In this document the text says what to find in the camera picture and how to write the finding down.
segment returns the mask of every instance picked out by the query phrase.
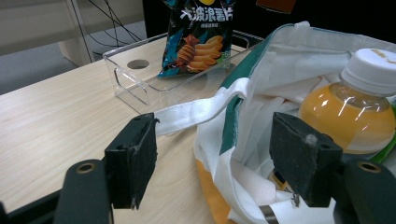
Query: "plastic bottle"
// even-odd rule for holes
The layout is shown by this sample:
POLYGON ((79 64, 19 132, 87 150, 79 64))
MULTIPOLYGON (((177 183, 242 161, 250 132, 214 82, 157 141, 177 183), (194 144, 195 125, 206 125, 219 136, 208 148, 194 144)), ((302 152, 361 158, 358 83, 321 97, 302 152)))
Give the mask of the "plastic bottle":
POLYGON ((340 82, 305 97, 299 118, 329 135, 344 153, 381 150, 395 132, 395 116, 386 97, 396 94, 396 54, 360 49, 339 77, 340 82))

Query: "wooden table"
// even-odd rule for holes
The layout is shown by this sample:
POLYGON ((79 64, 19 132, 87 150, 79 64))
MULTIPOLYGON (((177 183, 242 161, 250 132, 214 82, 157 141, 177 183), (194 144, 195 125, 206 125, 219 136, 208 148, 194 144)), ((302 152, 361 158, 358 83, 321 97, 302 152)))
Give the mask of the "wooden table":
MULTIPOLYGON (((66 170, 104 150, 138 114, 115 97, 103 60, 0 96, 0 201, 11 212, 60 189, 66 170)), ((139 210, 115 223, 213 223, 201 190, 195 128, 157 138, 139 210)))

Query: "canvas bag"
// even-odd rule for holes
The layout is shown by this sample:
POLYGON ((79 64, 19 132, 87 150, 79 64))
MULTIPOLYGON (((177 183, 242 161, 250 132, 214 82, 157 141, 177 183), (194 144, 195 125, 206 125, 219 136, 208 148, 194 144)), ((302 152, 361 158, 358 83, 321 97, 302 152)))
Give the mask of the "canvas bag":
MULTIPOLYGON (((194 154, 206 200, 217 223, 334 223, 328 208, 276 190, 269 138, 274 112, 296 115, 313 89, 338 81, 358 49, 396 52, 365 35, 286 24, 262 41, 208 99, 156 111, 157 135, 198 125, 194 154)), ((389 169, 394 173, 395 163, 389 169)))

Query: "cable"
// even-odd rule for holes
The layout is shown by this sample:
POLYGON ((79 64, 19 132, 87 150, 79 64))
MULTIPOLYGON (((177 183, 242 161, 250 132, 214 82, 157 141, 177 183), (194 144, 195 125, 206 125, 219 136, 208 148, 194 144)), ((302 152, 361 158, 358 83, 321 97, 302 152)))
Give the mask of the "cable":
POLYGON ((113 22, 113 30, 114 30, 114 35, 116 36, 116 38, 115 38, 116 39, 116 43, 117 43, 117 46, 120 47, 119 38, 117 37, 116 24, 115 24, 114 19, 113 19, 113 10, 111 9, 110 4, 108 3, 108 0, 105 0, 105 2, 107 4, 108 11, 110 12, 111 20, 113 22))
POLYGON ((125 43, 125 42, 123 42, 123 41, 120 41, 120 40, 116 39, 114 36, 112 36, 111 34, 109 34, 107 31, 104 31, 104 32, 105 32, 105 34, 107 34, 108 36, 110 36, 110 38, 119 41, 121 44, 124 44, 124 45, 130 45, 130 44, 131 44, 131 43, 125 43))
POLYGON ((95 41, 96 43, 103 45, 103 46, 107 46, 107 47, 111 47, 111 48, 119 48, 119 47, 123 47, 123 46, 114 46, 114 45, 107 45, 104 43, 99 42, 97 39, 95 39, 92 35, 89 35, 93 41, 95 41))
POLYGON ((111 16, 109 16, 106 12, 104 12, 101 8, 99 8, 99 6, 97 6, 92 0, 89 0, 89 2, 91 3, 91 4, 93 4, 96 8, 98 8, 100 11, 102 11, 108 18, 110 18, 114 23, 116 23, 117 25, 119 25, 120 27, 122 27, 126 32, 127 32, 127 34, 129 34, 129 36, 134 40, 134 41, 137 41, 137 40, 141 40, 137 35, 135 35, 133 32, 131 32, 130 30, 128 30, 121 22, 120 22, 120 19, 117 17, 117 15, 114 13, 114 11, 113 11, 113 9, 110 7, 109 8, 109 10, 110 10, 110 12, 112 12, 113 14, 114 14, 114 16, 115 16, 115 18, 117 19, 117 21, 116 20, 114 20, 111 16))

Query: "chips bag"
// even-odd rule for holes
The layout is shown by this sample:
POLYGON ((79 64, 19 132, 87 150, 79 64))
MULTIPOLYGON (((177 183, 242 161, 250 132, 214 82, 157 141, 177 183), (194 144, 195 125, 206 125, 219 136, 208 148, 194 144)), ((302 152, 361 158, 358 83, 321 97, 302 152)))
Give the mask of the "chips bag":
POLYGON ((158 77, 196 74, 230 57, 236 0, 163 0, 171 8, 158 77))

